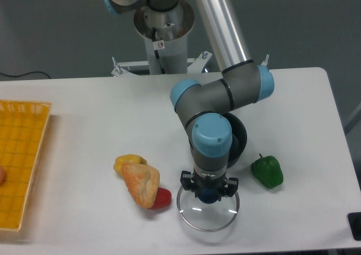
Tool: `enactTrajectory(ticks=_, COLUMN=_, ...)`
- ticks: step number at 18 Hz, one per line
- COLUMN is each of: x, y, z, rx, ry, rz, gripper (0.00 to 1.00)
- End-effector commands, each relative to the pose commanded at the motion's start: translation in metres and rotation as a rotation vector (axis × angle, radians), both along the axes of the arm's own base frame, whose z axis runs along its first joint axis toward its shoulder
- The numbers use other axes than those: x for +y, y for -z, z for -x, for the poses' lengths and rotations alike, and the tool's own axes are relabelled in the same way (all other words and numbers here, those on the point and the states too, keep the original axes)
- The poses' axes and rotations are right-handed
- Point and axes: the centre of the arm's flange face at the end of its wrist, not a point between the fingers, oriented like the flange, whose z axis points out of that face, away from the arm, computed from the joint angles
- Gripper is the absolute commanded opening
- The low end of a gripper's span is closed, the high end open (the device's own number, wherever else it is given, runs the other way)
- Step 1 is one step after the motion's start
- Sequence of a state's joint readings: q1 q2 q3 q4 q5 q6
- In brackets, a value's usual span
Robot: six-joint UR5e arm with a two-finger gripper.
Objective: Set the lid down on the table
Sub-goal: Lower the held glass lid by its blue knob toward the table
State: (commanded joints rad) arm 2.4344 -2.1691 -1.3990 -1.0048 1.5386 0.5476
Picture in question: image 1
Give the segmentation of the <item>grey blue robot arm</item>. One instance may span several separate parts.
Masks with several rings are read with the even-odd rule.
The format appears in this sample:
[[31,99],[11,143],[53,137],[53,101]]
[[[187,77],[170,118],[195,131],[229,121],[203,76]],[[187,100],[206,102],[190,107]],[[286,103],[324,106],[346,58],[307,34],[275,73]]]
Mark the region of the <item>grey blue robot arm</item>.
[[[186,133],[194,159],[193,172],[184,171],[180,182],[202,202],[212,204],[231,197],[238,179],[226,170],[237,141],[227,113],[268,98],[274,79],[268,68],[256,65],[228,0],[196,0],[222,77],[204,85],[183,80],[170,99]],[[194,25],[192,7],[184,0],[104,0],[117,14],[134,11],[134,25],[143,37],[151,74],[184,73],[187,36]]]

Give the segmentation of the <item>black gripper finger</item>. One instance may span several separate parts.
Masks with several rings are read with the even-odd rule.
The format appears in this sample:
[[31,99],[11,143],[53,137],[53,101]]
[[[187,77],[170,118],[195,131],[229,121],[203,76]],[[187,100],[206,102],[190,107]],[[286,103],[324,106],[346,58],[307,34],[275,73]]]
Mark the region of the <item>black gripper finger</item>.
[[196,178],[193,173],[182,170],[180,175],[180,182],[185,191],[190,191],[194,194],[195,198],[198,198],[199,184],[196,182]]
[[217,187],[218,201],[221,201],[223,197],[233,197],[238,190],[239,179],[235,177],[225,178],[219,187]]

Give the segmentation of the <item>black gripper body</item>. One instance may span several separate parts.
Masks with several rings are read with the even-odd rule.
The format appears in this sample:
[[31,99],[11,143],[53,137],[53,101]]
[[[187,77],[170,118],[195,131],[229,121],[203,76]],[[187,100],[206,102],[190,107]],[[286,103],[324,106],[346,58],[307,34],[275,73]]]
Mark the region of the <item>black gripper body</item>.
[[192,181],[194,186],[192,192],[200,193],[203,190],[212,190],[216,193],[224,193],[226,185],[226,171],[222,171],[222,174],[216,174],[215,172],[197,172],[193,170]]

